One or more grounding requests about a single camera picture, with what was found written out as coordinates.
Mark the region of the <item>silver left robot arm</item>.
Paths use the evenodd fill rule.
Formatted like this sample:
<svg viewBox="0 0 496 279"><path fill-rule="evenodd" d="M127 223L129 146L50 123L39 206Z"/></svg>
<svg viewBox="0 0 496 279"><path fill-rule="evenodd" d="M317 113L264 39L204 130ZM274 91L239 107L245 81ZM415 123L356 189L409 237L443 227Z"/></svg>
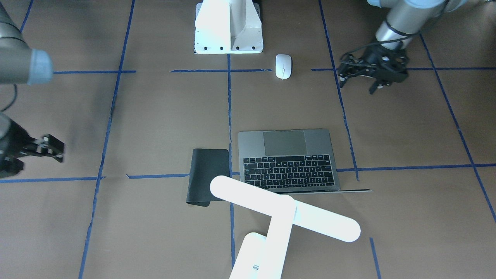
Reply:
<svg viewBox="0 0 496 279"><path fill-rule="evenodd" d="M350 78L374 79L369 94L385 86L401 83L408 77L407 46L411 40L433 27L441 16L465 4L464 0L370 0L369 4L388 8L389 13L373 39L366 45L344 53L337 77L340 88Z"/></svg>

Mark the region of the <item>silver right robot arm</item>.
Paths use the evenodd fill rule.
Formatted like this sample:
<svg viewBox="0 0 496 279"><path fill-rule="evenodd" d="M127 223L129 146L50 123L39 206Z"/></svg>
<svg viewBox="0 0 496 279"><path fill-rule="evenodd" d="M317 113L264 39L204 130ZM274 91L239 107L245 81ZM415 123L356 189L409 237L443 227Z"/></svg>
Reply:
<svg viewBox="0 0 496 279"><path fill-rule="evenodd" d="M45 84L53 78L53 62L46 51L32 49L4 6L0 7L0 82L14 86L17 97L19 84ZM17 122L0 113L0 176L16 176L24 169L22 157L51 157L64 161L65 144L51 134L33 138Z"/></svg>

